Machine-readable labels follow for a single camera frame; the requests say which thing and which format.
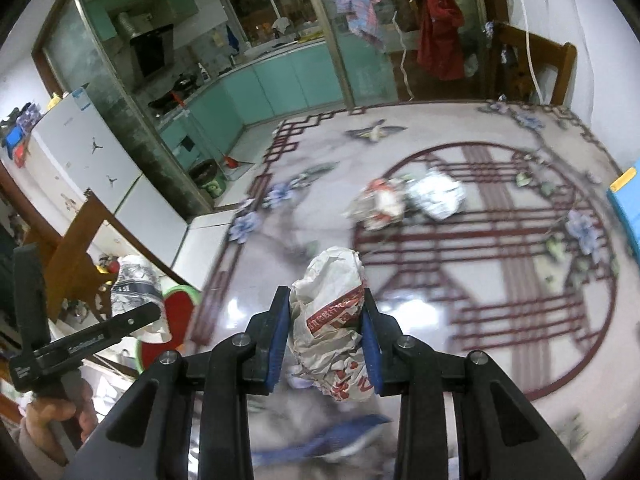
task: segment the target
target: green trash bin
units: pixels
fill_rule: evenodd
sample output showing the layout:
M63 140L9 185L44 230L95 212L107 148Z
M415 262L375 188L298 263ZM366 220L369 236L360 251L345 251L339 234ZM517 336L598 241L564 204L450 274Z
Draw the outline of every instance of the green trash bin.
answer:
M226 178L213 158L197 164L189 171L189 176L200 189L212 198L218 198L226 190Z

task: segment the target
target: table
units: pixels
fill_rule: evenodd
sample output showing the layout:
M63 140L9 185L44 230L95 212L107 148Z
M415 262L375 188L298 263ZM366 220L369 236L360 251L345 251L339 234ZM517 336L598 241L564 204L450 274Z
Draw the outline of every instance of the table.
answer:
M405 129L380 142L345 133L381 120ZM274 183L329 162L339 164L278 208L259 206ZM409 218L373 233L343 214L372 179L420 177L429 167L464 183L462 212L443 222ZM563 108L441 102L284 121L249 190L261 225L246 243L225 243L191 338L210 348L240 332L269 307L278 285L302 277L319 251L355 248L380 310L436 350L489 352L587 477L601 478L640 423L640 276L606 200L619 174L603 145ZM530 182L519 187L516 180ZM566 227L582 216L593 223L597 258L585 256ZM316 474L311 469L374 478L391 467L399 399L336 405L283 380L276 394L252 403L253 450L299 444L366 413L394 421L343 462L258 467L256 478L309 478ZM449 447L454 456L454 438Z

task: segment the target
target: red cloth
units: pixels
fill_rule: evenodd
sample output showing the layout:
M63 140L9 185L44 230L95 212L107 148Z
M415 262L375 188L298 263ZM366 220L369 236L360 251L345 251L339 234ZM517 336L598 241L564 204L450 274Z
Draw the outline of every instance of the red cloth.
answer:
M423 0L418 63L443 81L465 76L458 28L465 23L455 0Z

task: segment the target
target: white refrigerator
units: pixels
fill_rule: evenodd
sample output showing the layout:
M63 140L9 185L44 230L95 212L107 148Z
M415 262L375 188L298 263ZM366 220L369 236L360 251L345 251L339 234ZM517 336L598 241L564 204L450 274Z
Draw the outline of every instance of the white refrigerator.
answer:
M84 89L47 112L32 137L24 169L65 217L75 216L84 191L91 189L143 245L172 266L187 222L131 160Z

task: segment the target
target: white cable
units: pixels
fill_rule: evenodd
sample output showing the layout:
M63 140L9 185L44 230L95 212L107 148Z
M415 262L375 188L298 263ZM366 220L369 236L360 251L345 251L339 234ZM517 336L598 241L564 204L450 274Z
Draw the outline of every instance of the white cable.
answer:
M394 22L394 26L398 31L398 36L400 36L400 44L402 45L402 62L400 63L400 70L402 72L402 75L404 75L404 86L406 87L406 91L411 96L409 101L413 101L415 96L414 93L411 92L411 87L409 86L409 76L406 74L406 70L404 69L404 60L406 59L406 45L404 44L404 38L402 37L402 30L400 30L400 27L398 27L398 22L396 22L397 15L398 11L396 10L396 12L394 12L394 18L391 21Z
M522 15L524 17L524 32L527 40L527 60L529 60L529 72L531 72L531 78L533 79L533 85L536 87L536 93L538 94L538 99L540 104L544 104L542 101L542 92L540 91L540 86L538 85L538 80L536 78L536 73L533 71L533 62L531 60L531 44L529 41L529 20L527 19L527 9L524 6L524 0L520 0L522 4Z

